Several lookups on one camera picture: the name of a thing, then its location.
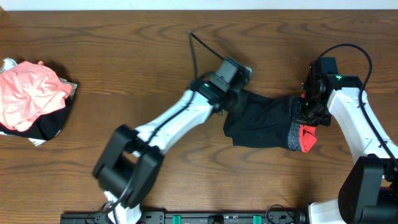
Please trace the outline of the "black leggings red waistband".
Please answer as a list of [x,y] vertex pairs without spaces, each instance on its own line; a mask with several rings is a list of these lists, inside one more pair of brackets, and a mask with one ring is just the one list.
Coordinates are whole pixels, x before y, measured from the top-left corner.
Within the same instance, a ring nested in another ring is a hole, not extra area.
[[292,120],[298,95],[268,98],[246,90],[242,95],[243,108],[228,113],[223,126],[235,146],[308,152],[317,142],[315,127]]

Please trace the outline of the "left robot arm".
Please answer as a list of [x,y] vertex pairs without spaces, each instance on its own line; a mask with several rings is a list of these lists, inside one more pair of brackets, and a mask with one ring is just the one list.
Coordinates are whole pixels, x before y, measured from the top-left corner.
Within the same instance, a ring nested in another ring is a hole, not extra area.
[[167,151],[211,115],[241,109],[241,92],[251,77],[252,68],[226,58],[217,71],[192,80],[181,99],[156,119],[134,129],[124,124],[113,132],[93,169],[108,199],[103,213],[110,223],[139,221],[140,204]]

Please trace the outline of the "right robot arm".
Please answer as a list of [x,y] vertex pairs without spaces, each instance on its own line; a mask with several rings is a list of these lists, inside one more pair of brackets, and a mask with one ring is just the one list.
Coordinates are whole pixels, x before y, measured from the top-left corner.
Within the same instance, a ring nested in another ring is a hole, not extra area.
[[397,146],[361,87],[359,77],[339,75],[335,58],[318,57],[305,96],[293,102],[296,123],[329,126],[335,118],[354,162],[336,199],[309,205],[309,223],[397,223]]

